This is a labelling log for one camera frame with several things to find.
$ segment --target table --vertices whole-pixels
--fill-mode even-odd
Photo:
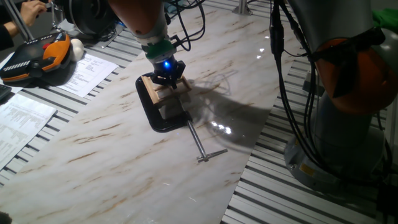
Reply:
[[[204,147],[229,152],[199,164],[187,128],[151,130],[134,86],[152,70],[140,54],[3,187],[0,210],[18,223],[219,222],[279,89],[269,21],[205,12],[206,35],[175,56],[188,65],[185,107]],[[188,33],[201,27],[198,11],[183,18]],[[169,26],[181,33],[178,22]],[[288,30],[285,39],[298,48]],[[292,61],[283,58],[284,73]]]

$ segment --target cable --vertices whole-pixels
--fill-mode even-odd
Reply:
[[[294,55],[294,54],[289,53],[287,50],[284,50],[284,52],[287,53],[290,56],[293,56],[293,57],[306,57],[306,56],[308,56],[308,53],[304,53],[304,54],[301,54],[301,55]]]
[[[380,111],[377,112],[377,122],[379,123],[379,129],[381,131],[384,131],[383,126],[381,124],[381,118],[380,118]],[[391,166],[392,166],[392,151],[390,148],[390,145],[387,142],[387,139],[384,140],[384,147],[386,147],[386,153],[387,153],[387,165],[386,167],[388,168],[387,170],[384,169],[384,175],[388,175],[389,173],[392,172]]]
[[[189,37],[193,37],[194,35],[197,35],[197,34],[199,34],[200,32],[201,32],[201,35],[200,35],[199,37],[195,38],[195,39],[191,39],[190,41],[196,41],[196,40],[201,39],[201,38],[205,35],[205,32],[206,32],[206,16],[205,16],[205,11],[203,10],[203,6],[202,6],[202,5],[199,5],[198,7],[199,7],[200,14],[201,14],[201,17],[202,17],[203,25],[202,25],[201,29],[200,29],[198,32],[189,35]]]
[[[181,26],[182,26],[182,30],[184,31],[185,34],[185,38],[187,39],[188,42],[188,48],[186,48],[183,44],[183,42],[181,43],[181,47],[186,50],[187,52],[191,50],[191,41],[189,39],[189,35],[187,32],[187,29],[185,28],[184,23],[182,22],[182,17],[181,17],[181,13],[180,13],[180,8],[177,7],[177,14],[178,14],[178,19],[180,20]]]
[[[169,4],[172,4],[173,6],[179,7],[179,8],[181,8],[181,9],[193,9],[193,8],[195,8],[195,7],[199,6],[199,5],[201,5],[201,4],[204,3],[205,1],[206,1],[206,0],[195,1],[195,2],[197,2],[197,3],[196,3],[195,5],[192,5],[192,6],[179,6],[179,5],[178,5],[179,0],[171,1],[171,2],[169,2]]]

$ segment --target metal rod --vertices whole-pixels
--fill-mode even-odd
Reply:
[[[10,0],[1,0],[2,4],[6,8],[8,14],[10,15],[13,22],[17,26],[19,32],[21,33],[22,38],[29,42],[34,40],[32,33],[30,33],[29,28],[27,27],[25,21],[23,20],[21,14],[18,11],[18,8],[15,6],[14,1]]]
[[[207,158],[207,155],[206,155],[206,152],[205,152],[205,148],[203,148],[203,146],[202,146],[202,144],[200,142],[199,136],[198,136],[197,132],[195,131],[195,127],[193,127],[193,124],[192,124],[192,122],[190,120],[187,121],[187,125],[189,127],[189,130],[191,131],[193,140],[195,140],[195,143],[198,146],[198,149],[199,149],[200,154],[201,154],[201,159],[203,159],[204,161],[207,161],[208,158]]]
[[[244,14],[244,9],[246,8],[248,0],[240,0],[239,1],[239,6],[238,6],[238,12],[239,14]]]
[[[248,8],[248,0],[239,0],[239,5],[232,12],[244,16],[251,16],[253,14]]]

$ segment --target black cable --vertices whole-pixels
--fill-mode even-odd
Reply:
[[[271,33],[271,49],[272,53],[274,54],[277,70],[279,73],[279,89],[280,89],[280,97],[282,99],[282,103],[285,108],[286,116],[289,121],[290,126],[292,127],[292,131],[302,147],[302,149],[309,148],[308,142],[303,137],[303,134],[300,131],[300,128],[295,120],[294,114],[292,109],[290,108],[289,101],[287,99],[285,83],[282,76],[282,52],[283,52],[283,26],[282,22],[280,21],[280,12],[279,12],[279,5],[277,2],[274,4],[274,10],[271,13],[271,22],[272,27],[270,29]],[[308,153],[307,150],[303,150],[306,156],[315,164],[318,165],[318,162]]]
[[[380,118],[380,111],[377,112],[377,122],[379,123],[379,129],[381,131],[384,131],[383,126],[381,124],[381,118]],[[390,148],[390,145],[387,142],[387,139],[384,140],[384,147],[386,147],[386,153],[387,153],[387,162],[386,162],[386,168],[384,169],[383,174],[387,176],[389,173],[391,173],[391,166],[392,166],[392,151]]]
[[[289,53],[287,50],[284,50],[284,52],[287,53],[290,56],[293,56],[293,57],[306,57],[306,56],[308,56],[308,53],[304,53],[304,54],[301,54],[301,55],[294,55],[294,54]]]
[[[181,47],[188,52],[188,51],[191,50],[191,41],[189,39],[189,35],[188,35],[188,32],[187,32],[187,29],[185,28],[185,25],[182,22],[182,17],[181,17],[181,13],[180,13],[180,8],[179,7],[177,7],[177,14],[178,14],[178,19],[180,20],[180,23],[181,23],[181,26],[182,26],[182,30],[184,31],[185,37],[187,38],[187,42],[188,42],[188,48],[186,48],[183,43],[181,43]]]
[[[180,6],[180,5],[178,5],[179,0],[171,1],[171,2],[169,2],[169,4],[172,4],[173,6],[179,7],[179,8],[181,8],[181,9],[193,9],[193,8],[195,8],[195,7],[199,6],[199,5],[201,5],[201,4],[204,3],[205,1],[206,1],[206,0],[197,1],[197,3],[196,3],[195,5],[192,5],[192,6]]]
[[[190,41],[196,41],[196,40],[201,39],[201,38],[205,35],[205,32],[206,32],[206,16],[205,16],[205,11],[203,10],[203,6],[202,6],[202,5],[199,5],[198,7],[199,7],[199,10],[200,10],[200,14],[201,14],[201,18],[202,18],[202,23],[203,23],[203,25],[202,25],[201,29],[200,29],[198,32],[189,35],[189,38],[193,37],[194,35],[199,34],[200,32],[201,32],[201,35],[200,35],[199,37],[195,38],[195,39],[191,39]]]

